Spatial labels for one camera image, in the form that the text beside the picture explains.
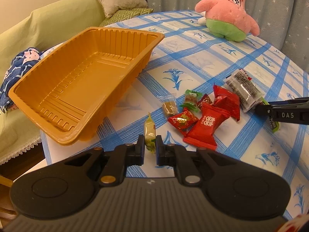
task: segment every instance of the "green plush shorts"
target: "green plush shorts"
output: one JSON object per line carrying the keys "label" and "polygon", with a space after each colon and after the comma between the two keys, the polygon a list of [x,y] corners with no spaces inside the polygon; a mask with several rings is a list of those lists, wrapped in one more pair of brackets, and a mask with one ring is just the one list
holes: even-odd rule
{"label": "green plush shorts", "polygon": [[246,39],[246,33],[229,22],[206,19],[206,26],[216,37],[225,37],[227,40],[240,42]]}

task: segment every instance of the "wooden floor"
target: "wooden floor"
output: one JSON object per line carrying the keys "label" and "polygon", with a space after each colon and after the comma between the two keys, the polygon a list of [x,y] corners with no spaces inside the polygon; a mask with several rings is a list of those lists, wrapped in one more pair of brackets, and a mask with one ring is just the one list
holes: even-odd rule
{"label": "wooden floor", "polygon": [[[10,180],[15,180],[44,158],[43,147],[42,144],[39,143],[26,153],[23,153],[14,159],[10,159],[7,163],[0,165],[0,174]],[[13,210],[9,197],[9,191],[9,187],[0,185],[0,207]],[[3,227],[13,218],[13,215],[0,212],[0,221]]]}

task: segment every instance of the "yellow candy wrapper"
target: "yellow candy wrapper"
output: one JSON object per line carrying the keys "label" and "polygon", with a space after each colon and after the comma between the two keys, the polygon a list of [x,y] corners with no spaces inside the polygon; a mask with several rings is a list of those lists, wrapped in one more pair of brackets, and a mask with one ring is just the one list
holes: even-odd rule
{"label": "yellow candy wrapper", "polygon": [[144,124],[144,135],[147,150],[155,153],[155,124],[150,113]]}

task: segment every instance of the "lace trim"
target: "lace trim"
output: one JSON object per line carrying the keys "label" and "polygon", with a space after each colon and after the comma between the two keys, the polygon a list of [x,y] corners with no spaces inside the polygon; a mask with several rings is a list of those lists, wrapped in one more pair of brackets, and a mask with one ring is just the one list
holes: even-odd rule
{"label": "lace trim", "polygon": [[0,165],[8,162],[11,158],[15,158],[20,154],[27,152],[31,148],[34,148],[34,145],[37,145],[38,143],[41,142],[42,140],[40,135],[34,137],[30,142],[26,143],[22,147],[17,148],[14,152],[11,152],[9,155],[6,155],[4,158],[0,158]]}

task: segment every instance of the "table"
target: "table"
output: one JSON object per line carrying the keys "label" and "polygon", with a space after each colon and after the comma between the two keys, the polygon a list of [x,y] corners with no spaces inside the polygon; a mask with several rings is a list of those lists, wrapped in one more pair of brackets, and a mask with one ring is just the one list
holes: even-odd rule
{"label": "table", "polygon": [[[155,121],[157,135],[164,143],[184,143],[181,134],[166,122],[158,96],[173,93],[181,104],[184,92],[194,89],[213,96],[213,84],[243,68],[267,101],[308,96],[308,75],[287,56],[264,40],[248,35],[240,42],[229,42],[199,26],[201,16],[194,11],[171,11],[144,15],[109,25],[165,34],[153,50],[146,68],[133,82],[112,112],[87,142],[62,147],[41,133],[47,164],[96,146],[113,150],[116,145],[135,142],[143,133],[148,112]],[[291,185],[291,200],[285,217],[291,219],[309,208],[309,129],[305,125],[281,123],[271,132],[268,120],[253,112],[243,113],[240,121],[229,118],[216,130],[217,151],[282,176]],[[155,156],[145,152],[143,166],[128,169],[130,177],[170,177],[171,167],[157,166]]]}

